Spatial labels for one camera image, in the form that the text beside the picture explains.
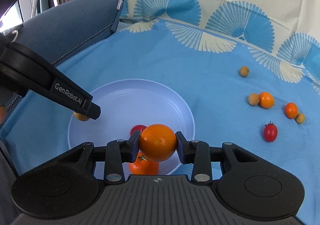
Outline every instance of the metal screw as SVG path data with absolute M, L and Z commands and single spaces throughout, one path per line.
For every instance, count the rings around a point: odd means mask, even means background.
M 122 176 L 117 173 L 111 173 L 111 174 L 107 175 L 106 179 L 109 182 L 118 182 L 122 179 Z
M 208 176 L 205 173 L 198 173 L 198 174 L 195 175 L 195 180 L 197 182 L 206 182 L 206 181 L 210 180 L 210 176 Z

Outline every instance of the zipper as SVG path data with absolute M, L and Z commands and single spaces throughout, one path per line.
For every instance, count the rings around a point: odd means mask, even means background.
M 58 59 L 56 59 L 55 61 L 53 61 L 52 66 L 55 66 L 57 63 L 59 63 L 62 59 L 64 59 L 67 55 L 70 55 L 74 50 L 78 49 L 79 47 L 81 47 L 82 45 L 84 45 L 86 42 L 90 41 L 91 39 L 93 39 L 94 37 L 96 37 L 98 34 L 100 34 L 101 32 L 103 32 L 104 30 L 106 30 L 108 27 L 112 26 L 113 23 L 109 24 L 108 26 L 104 27 L 103 29 L 101 29 L 100 31 L 98 31 L 97 33 L 95 33 L 94 35 L 90 36 L 89 38 L 87 38 L 85 41 L 81 42 L 80 44 L 78 44 L 77 46 L 75 46 L 74 48 L 72 48 L 71 50 L 69 50 L 68 52 L 64 53 L 62 56 L 60 56 Z M 12 108 L 12 106 L 21 98 L 20 95 L 16 96 L 7 106 L 7 112 Z

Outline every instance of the mandarin orange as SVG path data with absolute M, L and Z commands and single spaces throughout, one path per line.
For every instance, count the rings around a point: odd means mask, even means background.
M 284 107 L 284 113 L 288 118 L 295 118 L 298 115 L 298 107 L 294 103 L 288 103 Z
M 129 163 L 129 170 L 132 174 L 157 175 L 159 163 L 147 159 L 142 152 L 139 152 L 136 161 Z
M 139 147 L 147 159 L 162 162 L 169 159 L 175 152 L 176 135 L 168 126 L 154 124 L 141 133 Z
M 269 109 L 275 104 L 275 99 L 268 92 L 260 93 L 259 97 L 260 97 L 259 104 L 261 107 L 263 107 L 265 109 Z

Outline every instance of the window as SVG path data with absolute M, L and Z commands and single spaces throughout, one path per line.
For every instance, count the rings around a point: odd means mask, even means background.
M 9 28 L 13 28 L 22 23 L 22 17 L 19 7 L 19 2 L 17 1 L 1 18 L 0 20 L 0 32 L 5 31 Z
M 18 0 L 0 19 L 0 32 L 13 28 L 31 18 L 33 0 Z

